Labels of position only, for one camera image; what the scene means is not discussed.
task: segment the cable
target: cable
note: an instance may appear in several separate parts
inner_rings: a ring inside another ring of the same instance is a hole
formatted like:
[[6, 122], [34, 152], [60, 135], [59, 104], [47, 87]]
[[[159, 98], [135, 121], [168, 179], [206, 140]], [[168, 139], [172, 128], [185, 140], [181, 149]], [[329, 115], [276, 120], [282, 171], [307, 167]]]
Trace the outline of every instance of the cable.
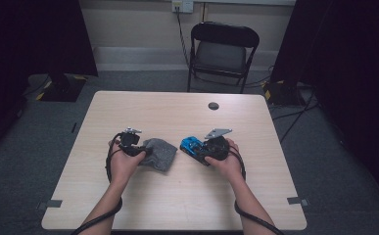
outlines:
[[284, 138], [287, 136], [287, 134], [290, 132], [290, 130], [293, 128], [293, 126], [296, 124], [296, 122], [299, 120], [299, 118], [302, 116], [302, 114], [304, 114], [305, 111], [308, 109], [308, 105], [310, 104], [310, 101], [313, 98], [313, 95], [314, 95], [314, 89], [311, 91], [310, 98], [308, 99], [308, 103], [306, 104], [305, 108], [299, 112], [299, 115], [296, 117], [296, 119], [293, 121], [293, 123], [290, 125], [290, 127], [287, 129], [287, 131], [284, 133], [283, 137], [281, 137], [280, 144], [283, 142]]
[[183, 32], [182, 32], [182, 25], [180, 24], [180, 14], [179, 14], [180, 9], [179, 7], [174, 7], [174, 10], [176, 11], [177, 22], [179, 23], [180, 42], [182, 43], [183, 56], [185, 57], [186, 66], [189, 68], [188, 56], [186, 53], [186, 45], [185, 45], [185, 40], [183, 38]]
[[[192, 74], [195, 76], [195, 78], [197, 78], [197, 79], [199, 79], [200, 81], [203, 81], [203, 82], [208, 82], [208, 83], [213, 83], [213, 84], [218, 84], [218, 85], [231, 86], [231, 87], [241, 87], [241, 85], [237, 85], [237, 84], [229, 84], [229, 83], [225, 83], [225, 82], [206, 80], [206, 79], [200, 78], [199, 76], [197, 76], [193, 72], [192, 72]], [[271, 75], [268, 75], [265, 78], [260, 79], [258, 81], [254, 81], [254, 82], [251, 82], [251, 83], [246, 83], [244, 87], [246, 87], [246, 88], [261, 87], [262, 86], [262, 82], [265, 81], [265, 80], [267, 80], [267, 79], [269, 79], [270, 77], [271, 77]]]
[[204, 2], [204, 8], [202, 9], [202, 22], [205, 21], [205, 8], [206, 8], [206, 6], [207, 6], [207, 3]]
[[[113, 155], [116, 152], [118, 152], [118, 150], [117, 150], [117, 151], [114, 151], [112, 153], [112, 150], [113, 150], [114, 144], [116, 143], [116, 139], [118, 137], [119, 137], [119, 134], [117, 134], [113, 138], [113, 140], [111, 141], [109, 153], [107, 155], [107, 160], [106, 160], [107, 176], [109, 177], [110, 182], [111, 182], [111, 159], [112, 159]], [[88, 229], [88, 228], [94, 226], [95, 224], [103, 221], [104, 219], [115, 215], [117, 212], [119, 212], [119, 210], [121, 210], [121, 207], [122, 207], [122, 198], [119, 198], [118, 204], [111, 211], [108, 211], [108, 212], [106, 212], [106, 213], [104, 213], [104, 214], [102, 214], [96, 218], [93, 218], [93, 219], [89, 220], [88, 222], [82, 224], [77, 229], [75, 229], [75, 231], [73, 231], [73, 233], [71, 235], [77, 235], [77, 234], [81, 233], [82, 231], [84, 231], [85, 229]]]
[[310, 108], [307, 108], [305, 110], [301, 110], [301, 111], [298, 111], [298, 112], [294, 112], [294, 113], [291, 113], [291, 114], [288, 114], [288, 115], [282, 115], [282, 116], [279, 116], [279, 117], [275, 117], [272, 120], [277, 120], [277, 119], [280, 119], [280, 118], [285, 118], [285, 117], [289, 117], [289, 116], [298, 115], [299, 113], [301, 113], [303, 111], [309, 111], [309, 110], [312, 110], [312, 109], [314, 109], [314, 108], [316, 108], [318, 106], [319, 106], [319, 103], [317, 102], [315, 105], [311, 106]]
[[[240, 153], [238, 152], [237, 149], [235, 149], [234, 147], [231, 147], [231, 149], [233, 149], [234, 151], [231, 151], [229, 150], [229, 153], [232, 154], [233, 156], [235, 156], [235, 158], [238, 159], [238, 161], [240, 162], [240, 165], [241, 165], [241, 173], [242, 173], [242, 176], [244, 178], [244, 180], [246, 180], [246, 177], [247, 177], [247, 173], [245, 171], [245, 166], [244, 166], [244, 161], [242, 160], [242, 157], [240, 155]], [[268, 230], [270, 230], [271, 232], [273, 232], [274, 234], [277, 234], [277, 235], [284, 235], [283, 232], [281, 232], [277, 227], [275, 227], [274, 225], [268, 223], [267, 221], [261, 219], [261, 218], [258, 218], [250, 213], [247, 213], [245, 211], [242, 211], [239, 207], [238, 207], [238, 204], [237, 204], [237, 201], [235, 201], [234, 203], [234, 208], [235, 208], [235, 211], [237, 213], [239, 213], [241, 216], [243, 217], [246, 217], [247, 219], [250, 219], [260, 225], [262, 225], [263, 227], [267, 228]]]
[[253, 87], [261, 87], [263, 85], [263, 81], [266, 81], [267, 79], [271, 78], [271, 74], [272, 74], [272, 69], [271, 68], [274, 68], [274, 66], [270, 66], [268, 67], [268, 76], [266, 76], [265, 78], [259, 80], [259, 81], [255, 81], [255, 82], [252, 82], [252, 83], [247, 83], [245, 84], [245, 87], [248, 86], [248, 88], [253, 88]]

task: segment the baseboard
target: baseboard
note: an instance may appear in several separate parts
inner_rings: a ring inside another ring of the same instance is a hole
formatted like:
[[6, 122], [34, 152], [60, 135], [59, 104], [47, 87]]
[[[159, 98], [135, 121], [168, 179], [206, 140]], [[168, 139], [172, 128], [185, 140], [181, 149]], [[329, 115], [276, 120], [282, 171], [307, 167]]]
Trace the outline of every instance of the baseboard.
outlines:
[[[187, 70], [181, 49], [94, 47], [93, 52], [98, 71]], [[278, 51], [258, 51], [251, 71], [267, 71], [274, 65], [277, 55]]]

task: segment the electrical outlet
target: electrical outlet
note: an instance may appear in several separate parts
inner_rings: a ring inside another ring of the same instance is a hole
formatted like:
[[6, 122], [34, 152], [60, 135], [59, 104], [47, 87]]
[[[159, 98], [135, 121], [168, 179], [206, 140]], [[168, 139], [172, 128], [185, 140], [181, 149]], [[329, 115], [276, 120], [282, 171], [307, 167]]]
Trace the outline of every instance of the electrical outlet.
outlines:
[[179, 9], [179, 13], [193, 13], [193, 0], [172, 0], [171, 11], [177, 12], [177, 9]]
[[177, 12], [177, 9], [179, 9], [180, 13], [183, 13], [183, 2], [182, 1], [171, 1], [171, 11]]

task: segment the chair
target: chair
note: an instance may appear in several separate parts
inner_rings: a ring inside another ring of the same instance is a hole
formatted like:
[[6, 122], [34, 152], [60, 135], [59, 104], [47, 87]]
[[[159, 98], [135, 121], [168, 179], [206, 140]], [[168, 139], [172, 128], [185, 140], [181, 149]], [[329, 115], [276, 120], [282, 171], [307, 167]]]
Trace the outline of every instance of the chair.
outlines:
[[[224, 23], [198, 23], [192, 28], [191, 43], [187, 92], [190, 92], [192, 72], [195, 77], [196, 72], [202, 72], [238, 78], [236, 85], [242, 79], [240, 93], [244, 92], [250, 65], [260, 43], [255, 31]], [[248, 60], [247, 49], [251, 50]]]

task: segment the hand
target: hand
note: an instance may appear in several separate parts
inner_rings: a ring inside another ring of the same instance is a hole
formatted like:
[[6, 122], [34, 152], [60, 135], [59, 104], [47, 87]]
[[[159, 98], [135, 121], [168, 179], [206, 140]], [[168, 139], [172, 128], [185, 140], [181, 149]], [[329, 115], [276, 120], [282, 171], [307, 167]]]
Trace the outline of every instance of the hand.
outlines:
[[131, 157], [121, 150], [118, 144], [119, 140], [116, 140], [112, 150], [112, 153], [114, 153], [111, 159], [112, 182], [128, 181], [138, 164], [146, 157], [146, 152], [144, 151], [137, 156]]
[[[235, 152], [235, 153], [239, 152], [238, 145], [235, 144], [233, 140], [231, 139], [226, 139], [226, 140], [228, 141], [230, 151]], [[228, 157], [222, 161], [216, 160], [212, 157], [205, 157], [205, 160], [212, 166], [218, 168], [220, 174], [229, 181], [236, 180], [239, 177], [242, 178], [241, 165], [238, 159], [231, 153], [229, 153]]]

